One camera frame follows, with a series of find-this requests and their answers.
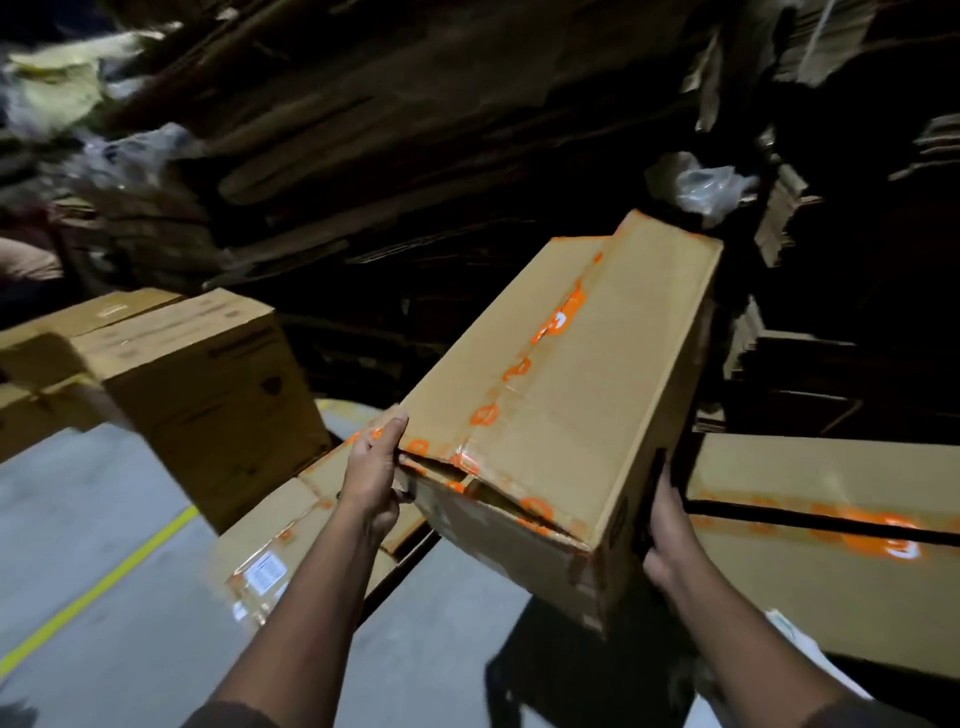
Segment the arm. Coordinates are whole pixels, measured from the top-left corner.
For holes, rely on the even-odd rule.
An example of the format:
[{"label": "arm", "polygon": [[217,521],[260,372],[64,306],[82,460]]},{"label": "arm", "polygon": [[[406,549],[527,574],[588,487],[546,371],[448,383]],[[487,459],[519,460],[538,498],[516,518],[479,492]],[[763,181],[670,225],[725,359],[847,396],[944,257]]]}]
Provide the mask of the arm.
[{"label": "arm", "polygon": [[243,703],[278,728],[333,725],[373,557],[399,515],[394,456],[406,424],[357,439],[337,509],[211,701]]},{"label": "arm", "polygon": [[658,483],[650,525],[655,546],[643,569],[673,602],[744,728],[800,728],[852,695],[710,562],[666,477]]}]

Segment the forearm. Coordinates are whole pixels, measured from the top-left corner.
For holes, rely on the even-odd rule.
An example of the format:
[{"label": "forearm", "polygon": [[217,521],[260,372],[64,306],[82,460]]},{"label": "forearm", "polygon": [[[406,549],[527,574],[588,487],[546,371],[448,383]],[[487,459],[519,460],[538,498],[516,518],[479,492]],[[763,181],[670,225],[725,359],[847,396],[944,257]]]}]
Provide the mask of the forearm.
[{"label": "forearm", "polygon": [[279,728],[332,725],[375,555],[362,514],[341,503],[213,699]]},{"label": "forearm", "polygon": [[799,728],[846,689],[731,586],[706,554],[678,569],[674,602],[744,728]]}]

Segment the person's left hand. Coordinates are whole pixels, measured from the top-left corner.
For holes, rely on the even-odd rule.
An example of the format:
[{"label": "person's left hand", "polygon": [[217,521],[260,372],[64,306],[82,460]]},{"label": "person's left hand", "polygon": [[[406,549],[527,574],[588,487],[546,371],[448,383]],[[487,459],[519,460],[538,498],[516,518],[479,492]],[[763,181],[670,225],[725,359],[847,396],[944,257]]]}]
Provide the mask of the person's left hand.
[{"label": "person's left hand", "polygon": [[380,542],[400,515],[400,496],[394,490],[396,446],[407,428],[407,416],[394,417],[374,439],[369,429],[357,438],[350,451],[340,507],[357,513],[371,543]]}]

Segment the hand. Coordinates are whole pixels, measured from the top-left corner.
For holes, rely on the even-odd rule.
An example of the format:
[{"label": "hand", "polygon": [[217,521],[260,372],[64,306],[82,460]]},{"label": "hand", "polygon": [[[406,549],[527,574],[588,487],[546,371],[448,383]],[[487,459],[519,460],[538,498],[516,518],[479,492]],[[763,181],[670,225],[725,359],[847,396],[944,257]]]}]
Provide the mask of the hand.
[{"label": "hand", "polygon": [[400,496],[394,490],[396,446],[407,428],[407,416],[386,423],[378,438],[369,429],[350,451],[340,506],[358,514],[373,546],[379,546],[400,515]]},{"label": "hand", "polygon": [[643,559],[643,571],[656,587],[676,599],[684,578],[691,570],[708,566],[709,559],[693,531],[680,493],[670,484],[669,468],[663,469],[657,483],[650,533],[654,546]]}]

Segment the person's right arm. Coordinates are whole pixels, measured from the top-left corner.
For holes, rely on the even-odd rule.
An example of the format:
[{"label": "person's right arm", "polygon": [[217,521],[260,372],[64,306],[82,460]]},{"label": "person's right arm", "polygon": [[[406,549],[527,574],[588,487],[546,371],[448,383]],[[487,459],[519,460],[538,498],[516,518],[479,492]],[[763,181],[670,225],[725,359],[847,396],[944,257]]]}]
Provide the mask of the person's right arm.
[{"label": "person's right arm", "polygon": [[852,698],[727,581],[697,540],[680,494],[660,479],[643,569],[673,603],[743,728],[799,728]]}]

